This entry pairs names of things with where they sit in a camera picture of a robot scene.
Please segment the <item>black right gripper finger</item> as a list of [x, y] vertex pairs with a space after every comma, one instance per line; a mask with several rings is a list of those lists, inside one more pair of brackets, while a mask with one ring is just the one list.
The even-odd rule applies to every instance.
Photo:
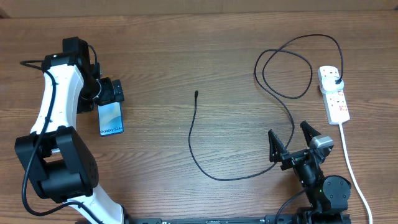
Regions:
[[306, 121], [302, 121], [300, 123], [300, 127], [302, 128], [303, 131], [303, 135], [305, 137], [305, 141], [307, 143], [307, 146], [310, 145], [311, 140], [316, 137], [316, 136], [320, 136], [321, 133], [318, 132], [316, 129], [314, 129], [313, 127], [311, 127]]
[[284, 157], [288, 155], [288, 150], [286, 150], [285, 146], [277, 137], [275, 132], [273, 132], [273, 130], [268, 131], [268, 137], [270, 145], [270, 162], [282, 162], [284, 160]]

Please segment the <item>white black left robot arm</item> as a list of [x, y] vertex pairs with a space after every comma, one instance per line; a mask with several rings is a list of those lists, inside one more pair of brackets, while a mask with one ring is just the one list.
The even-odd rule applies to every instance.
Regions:
[[56, 210], [74, 208], [89, 223], [130, 223], [126, 209], [100, 186], [95, 158], [76, 131], [77, 115], [93, 110], [102, 135], [123, 131], [121, 82], [102, 77], [93, 46], [78, 37], [63, 39], [60, 53], [23, 65], [40, 70], [45, 79], [37, 120], [15, 142], [23, 186], [53, 200]]

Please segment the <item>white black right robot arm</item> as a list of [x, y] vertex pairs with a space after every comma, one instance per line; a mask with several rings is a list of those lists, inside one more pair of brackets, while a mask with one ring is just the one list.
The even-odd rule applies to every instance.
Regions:
[[[300, 123], [307, 147], [290, 153], [272, 130], [268, 131], [270, 161], [281, 163], [282, 170], [293, 169], [303, 190], [286, 201], [275, 215], [266, 215], [266, 223], [351, 223], [348, 209], [351, 183], [339, 175], [325, 176], [320, 165], [333, 149], [331, 137], [321, 134], [306, 121]], [[283, 209], [305, 194], [310, 205], [300, 207], [294, 214], [283, 215]]]

